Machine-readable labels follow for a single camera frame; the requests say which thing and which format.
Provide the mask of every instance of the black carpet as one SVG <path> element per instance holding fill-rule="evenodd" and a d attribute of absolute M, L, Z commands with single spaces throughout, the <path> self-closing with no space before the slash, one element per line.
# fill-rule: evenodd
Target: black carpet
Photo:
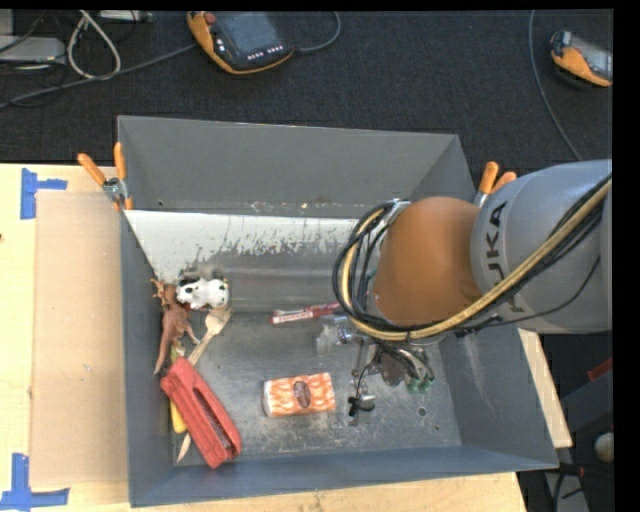
<path fill-rule="evenodd" d="M 16 35 L 42 13 L 14 12 Z M 613 86 L 561 79 L 549 42 L 555 31 L 570 30 L 613 51 L 613 9 L 340 12 L 333 44 L 243 77 L 194 46 L 186 11 L 153 15 L 151 23 L 99 20 L 125 70 L 189 49 L 78 86 L 69 86 L 80 77 L 68 66 L 24 73 L 3 65 L 0 161 L 75 163 L 86 152 L 112 165 L 122 114 L 457 134 L 476 186 L 489 160 L 526 174 L 612 158 Z M 79 20 L 78 11 L 47 11 L 33 35 L 66 43 Z M 332 37 L 337 20 L 330 11 L 288 12 L 281 24 L 292 44 L 311 47 Z M 111 53 L 92 30 L 74 55 L 91 73 L 112 69 Z M 35 94 L 43 88 L 53 89 Z M 612 354 L 612 333 L 569 338 L 543 340 L 561 398 Z M 537 487 L 523 485 L 530 510 L 544 510 Z"/>

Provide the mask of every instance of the food package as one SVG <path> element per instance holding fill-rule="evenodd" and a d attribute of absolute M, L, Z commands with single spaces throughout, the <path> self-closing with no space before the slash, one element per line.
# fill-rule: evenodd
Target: food package
<path fill-rule="evenodd" d="M 336 399 L 329 373 L 272 379 L 264 383 L 262 404 L 267 416 L 333 411 Z"/>

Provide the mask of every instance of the brown dinosaur figurine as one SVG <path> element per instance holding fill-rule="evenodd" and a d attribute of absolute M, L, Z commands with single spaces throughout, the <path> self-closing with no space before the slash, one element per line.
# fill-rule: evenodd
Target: brown dinosaur figurine
<path fill-rule="evenodd" d="M 188 334 L 194 345 L 198 345 L 200 340 L 193 334 L 193 329 L 189 323 L 189 311 L 176 301 L 176 287 L 172 284 L 165 284 L 156 279 L 151 279 L 156 285 L 157 292 L 153 297 L 160 299 L 162 303 L 162 309 L 164 310 L 162 316 L 162 337 L 160 338 L 160 350 L 158 353 L 158 360 L 156 361 L 156 367 L 153 371 L 154 375 L 157 375 L 167 357 L 169 356 L 169 347 L 173 344 L 174 347 L 180 348 L 180 338 L 185 334 Z"/>

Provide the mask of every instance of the white cow figurine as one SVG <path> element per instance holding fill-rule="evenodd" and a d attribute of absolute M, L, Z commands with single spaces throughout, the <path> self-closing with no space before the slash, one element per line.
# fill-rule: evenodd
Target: white cow figurine
<path fill-rule="evenodd" d="M 188 302 L 191 309 L 222 309 L 229 305 L 229 284 L 226 280 L 204 278 L 182 280 L 177 287 L 178 302 Z"/>

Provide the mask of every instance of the red marker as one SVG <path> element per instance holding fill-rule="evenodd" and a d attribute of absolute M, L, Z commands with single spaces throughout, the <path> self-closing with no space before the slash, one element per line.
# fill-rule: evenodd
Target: red marker
<path fill-rule="evenodd" d="M 339 302 L 329 302 L 328 304 L 318 304 L 315 306 L 308 306 L 304 309 L 298 309 L 296 311 L 274 311 L 273 315 L 269 319 L 269 323 L 272 325 L 282 324 L 285 322 L 295 322 L 297 320 L 309 320 L 311 318 L 317 318 L 319 316 L 331 315 L 336 309 L 340 308 Z"/>

